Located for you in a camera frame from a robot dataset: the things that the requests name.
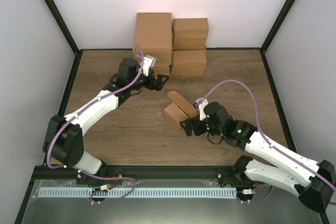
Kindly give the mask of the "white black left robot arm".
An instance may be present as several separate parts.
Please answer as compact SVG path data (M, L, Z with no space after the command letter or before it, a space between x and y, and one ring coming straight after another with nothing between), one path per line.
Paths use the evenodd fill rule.
M160 91L170 78L168 75L155 74L152 65L155 59L145 56L141 62L125 58L102 90L88 103L65 116L55 115L48 124L43 151L47 166L54 168L51 159L61 166L74 168L89 174L95 184L102 184L107 178L103 162L86 152L83 137L100 119L120 107L132 91Z

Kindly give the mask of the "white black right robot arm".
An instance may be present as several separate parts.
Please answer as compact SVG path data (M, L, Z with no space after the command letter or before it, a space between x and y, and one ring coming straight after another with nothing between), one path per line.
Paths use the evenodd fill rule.
M234 120L218 102L203 102L199 115L180 122L187 136L207 133L219 136L231 147L268 161L263 164L249 156L236 162L233 177L238 183L263 182L292 193L307 208L324 213L335 192L335 167L329 161L317 162L278 144L254 125Z

